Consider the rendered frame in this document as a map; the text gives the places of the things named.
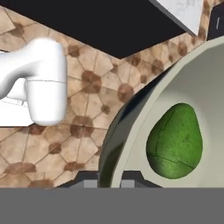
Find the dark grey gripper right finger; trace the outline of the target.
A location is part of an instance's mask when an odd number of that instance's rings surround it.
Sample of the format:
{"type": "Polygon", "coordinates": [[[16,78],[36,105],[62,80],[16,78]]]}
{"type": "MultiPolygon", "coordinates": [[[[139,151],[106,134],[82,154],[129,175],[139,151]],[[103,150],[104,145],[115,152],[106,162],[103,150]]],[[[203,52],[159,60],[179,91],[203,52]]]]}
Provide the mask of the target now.
{"type": "Polygon", "coordinates": [[[146,180],[140,171],[124,171],[122,174],[122,180],[120,184],[121,188],[140,188],[140,187],[152,187],[159,188],[149,180],[146,180]]]}

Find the black appliance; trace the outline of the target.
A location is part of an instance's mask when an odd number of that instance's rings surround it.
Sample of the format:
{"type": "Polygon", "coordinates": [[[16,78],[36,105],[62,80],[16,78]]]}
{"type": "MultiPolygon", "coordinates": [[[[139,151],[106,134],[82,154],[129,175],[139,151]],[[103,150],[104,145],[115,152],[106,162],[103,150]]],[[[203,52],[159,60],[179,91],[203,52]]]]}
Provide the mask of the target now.
{"type": "Polygon", "coordinates": [[[224,2],[213,7],[207,32],[207,40],[224,36],[224,2]]]}

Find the black cupboard run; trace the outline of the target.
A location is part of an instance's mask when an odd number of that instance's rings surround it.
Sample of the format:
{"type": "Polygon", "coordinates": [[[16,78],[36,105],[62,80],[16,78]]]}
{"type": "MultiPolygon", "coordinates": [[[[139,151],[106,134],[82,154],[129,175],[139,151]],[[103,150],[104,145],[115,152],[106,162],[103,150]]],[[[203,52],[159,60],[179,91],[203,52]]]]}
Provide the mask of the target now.
{"type": "Polygon", "coordinates": [[[185,32],[149,0],[0,0],[0,5],[118,59],[185,32]]]}

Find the green avocado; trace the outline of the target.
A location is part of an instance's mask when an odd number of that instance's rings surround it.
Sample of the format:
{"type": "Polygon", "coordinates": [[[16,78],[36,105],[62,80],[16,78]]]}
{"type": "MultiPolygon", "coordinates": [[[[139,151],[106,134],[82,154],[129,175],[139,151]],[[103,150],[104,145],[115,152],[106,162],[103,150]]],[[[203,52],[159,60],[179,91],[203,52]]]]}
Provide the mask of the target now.
{"type": "Polygon", "coordinates": [[[146,141],[151,169],[167,179],[180,179],[199,164],[203,140],[192,106],[178,103],[169,108],[151,130],[146,141]]]}

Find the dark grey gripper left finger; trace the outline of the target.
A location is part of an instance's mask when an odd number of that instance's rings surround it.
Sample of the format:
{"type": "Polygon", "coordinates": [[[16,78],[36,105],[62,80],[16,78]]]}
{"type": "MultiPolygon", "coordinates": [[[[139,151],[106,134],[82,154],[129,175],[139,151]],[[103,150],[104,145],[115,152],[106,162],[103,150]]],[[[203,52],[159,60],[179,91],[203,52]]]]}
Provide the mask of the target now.
{"type": "Polygon", "coordinates": [[[60,188],[97,188],[98,172],[97,171],[79,171],[72,180],[59,186],[60,188]]]}

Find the pale grey bowl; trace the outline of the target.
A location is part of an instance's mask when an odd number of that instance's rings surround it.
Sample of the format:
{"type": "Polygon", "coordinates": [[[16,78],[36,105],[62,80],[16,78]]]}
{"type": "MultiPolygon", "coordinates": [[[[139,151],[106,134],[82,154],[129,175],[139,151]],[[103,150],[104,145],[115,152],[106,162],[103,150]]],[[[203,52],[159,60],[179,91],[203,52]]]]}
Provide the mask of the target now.
{"type": "Polygon", "coordinates": [[[140,171],[161,187],[224,187],[224,37],[189,52],[119,110],[103,141],[98,185],[120,187],[124,171],[140,171]],[[178,103],[193,107],[203,151],[190,174],[168,179],[151,169],[145,147],[155,124],[178,103]]]}

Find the white rounded object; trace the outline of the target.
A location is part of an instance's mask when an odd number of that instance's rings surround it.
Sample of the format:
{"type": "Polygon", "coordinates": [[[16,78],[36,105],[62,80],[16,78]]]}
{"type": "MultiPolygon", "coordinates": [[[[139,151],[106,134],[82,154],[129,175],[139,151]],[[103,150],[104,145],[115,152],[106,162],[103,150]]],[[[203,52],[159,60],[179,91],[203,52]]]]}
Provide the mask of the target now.
{"type": "Polygon", "coordinates": [[[52,38],[0,50],[0,127],[60,123],[67,110],[67,57],[52,38]]]}

